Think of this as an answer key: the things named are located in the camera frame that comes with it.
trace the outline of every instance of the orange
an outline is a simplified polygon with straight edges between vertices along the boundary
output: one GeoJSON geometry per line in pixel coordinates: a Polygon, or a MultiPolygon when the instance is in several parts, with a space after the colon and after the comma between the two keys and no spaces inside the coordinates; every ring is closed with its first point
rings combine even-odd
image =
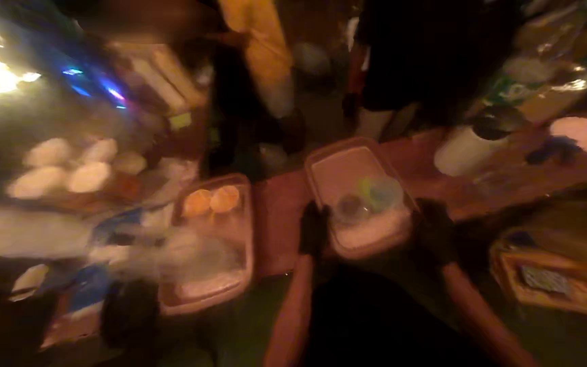
{"type": "Polygon", "coordinates": [[[215,213],[225,213],[239,205],[239,190],[234,186],[217,189],[210,200],[210,208],[215,213]]]}
{"type": "Polygon", "coordinates": [[[196,190],[184,200],[183,216],[195,217],[208,212],[212,194],[208,190],[196,190]]]}

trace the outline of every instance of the blue light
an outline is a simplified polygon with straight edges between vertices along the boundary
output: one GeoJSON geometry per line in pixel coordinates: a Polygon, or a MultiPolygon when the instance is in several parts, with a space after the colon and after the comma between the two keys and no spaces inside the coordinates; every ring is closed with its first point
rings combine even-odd
{"type": "Polygon", "coordinates": [[[121,94],[119,94],[119,92],[116,91],[115,89],[112,89],[112,88],[108,87],[108,88],[106,88],[106,90],[108,91],[108,93],[110,93],[116,99],[118,99],[120,101],[126,101],[126,98],[124,98],[124,96],[122,96],[121,94]]]}
{"type": "Polygon", "coordinates": [[[63,74],[66,74],[66,75],[76,75],[76,74],[83,74],[83,72],[80,71],[80,70],[78,70],[78,69],[73,69],[72,68],[72,69],[67,69],[67,70],[63,71],[63,74]]]}
{"type": "Polygon", "coordinates": [[[81,88],[78,88],[77,86],[71,86],[71,87],[73,90],[75,90],[80,95],[84,95],[86,97],[92,97],[92,95],[90,93],[87,93],[86,91],[84,91],[81,88]]]}

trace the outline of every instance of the table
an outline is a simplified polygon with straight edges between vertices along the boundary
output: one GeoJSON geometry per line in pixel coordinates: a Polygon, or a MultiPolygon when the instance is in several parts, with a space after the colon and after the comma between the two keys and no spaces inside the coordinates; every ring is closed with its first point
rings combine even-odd
{"type": "MultiPolygon", "coordinates": [[[[444,201],[454,221],[497,212],[508,206],[530,203],[551,193],[587,183],[587,154],[564,166],[548,161],[540,167],[520,170],[518,179],[526,185],[503,193],[485,196],[471,184],[472,178],[446,176],[434,167],[436,147],[447,132],[438,128],[408,138],[381,144],[413,197],[444,201]]],[[[532,129],[516,134],[510,148],[491,158],[492,167],[516,167],[524,156],[539,147],[546,132],[532,129]]],[[[258,277],[283,274],[293,268],[298,256],[299,218],[312,200],[303,169],[257,182],[255,202],[256,274],[258,277]]]]}

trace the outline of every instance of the black glove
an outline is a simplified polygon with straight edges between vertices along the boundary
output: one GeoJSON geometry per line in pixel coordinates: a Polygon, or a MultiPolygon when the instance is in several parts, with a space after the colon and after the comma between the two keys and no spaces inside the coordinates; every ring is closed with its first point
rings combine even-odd
{"type": "Polygon", "coordinates": [[[345,118],[354,118],[357,115],[357,105],[359,104],[359,95],[356,93],[347,93],[341,101],[343,116],[345,118]]]}
{"type": "Polygon", "coordinates": [[[454,223],[445,210],[445,204],[428,198],[416,200],[419,212],[414,212],[418,221],[418,242],[430,250],[441,266],[457,260],[457,252],[452,242],[454,223]]]}
{"type": "Polygon", "coordinates": [[[314,201],[305,207],[300,219],[300,246],[298,252],[312,255],[317,259],[321,255],[323,246],[327,244],[327,219],[330,217],[330,207],[324,206],[321,212],[314,201]]]}

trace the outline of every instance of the tray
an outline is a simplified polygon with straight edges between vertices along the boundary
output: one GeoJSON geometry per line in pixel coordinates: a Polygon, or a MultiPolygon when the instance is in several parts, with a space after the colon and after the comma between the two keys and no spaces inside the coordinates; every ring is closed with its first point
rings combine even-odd
{"type": "MultiPolygon", "coordinates": [[[[305,160],[305,173],[316,204],[335,204],[346,194],[357,194],[360,178],[389,176],[401,183],[397,172],[370,138],[350,138],[321,147],[305,160]]],[[[330,221],[333,249],[345,259],[362,259],[401,244],[413,232],[416,205],[406,191],[396,209],[375,214],[366,221],[346,226],[330,221]]]]}
{"type": "Polygon", "coordinates": [[[242,174],[229,174],[201,182],[183,190],[174,206],[173,226],[191,224],[197,233],[202,236],[220,238],[226,243],[234,244],[238,249],[244,249],[243,270],[220,274],[219,277],[208,281],[199,281],[190,284],[188,288],[192,296],[183,298],[179,294],[177,284],[164,281],[158,288],[160,311],[165,315],[197,312],[212,305],[231,300],[243,293],[249,286],[253,275],[253,210],[250,194],[250,182],[242,174]],[[215,214],[210,220],[208,215],[195,218],[183,218],[183,201],[187,195],[199,189],[214,190],[225,185],[234,185],[239,189],[242,207],[230,213],[215,214]]]}

